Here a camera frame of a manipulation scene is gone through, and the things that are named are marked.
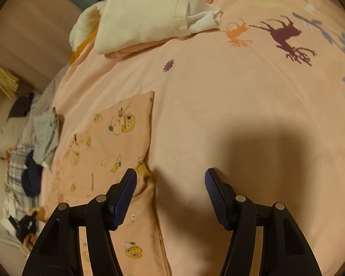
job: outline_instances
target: bedspread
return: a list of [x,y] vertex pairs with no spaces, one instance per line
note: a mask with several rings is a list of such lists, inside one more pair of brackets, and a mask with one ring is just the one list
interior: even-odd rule
[[[220,31],[120,59],[91,41],[54,99],[65,118],[54,162],[93,113],[153,90],[146,164],[172,275],[220,273],[230,233],[204,187],[214,167],[253,202],[283,202],[332,276],[345,261],[345,13],[328,0],[213,5]],[[259,261],[260,248],[253,275]]]

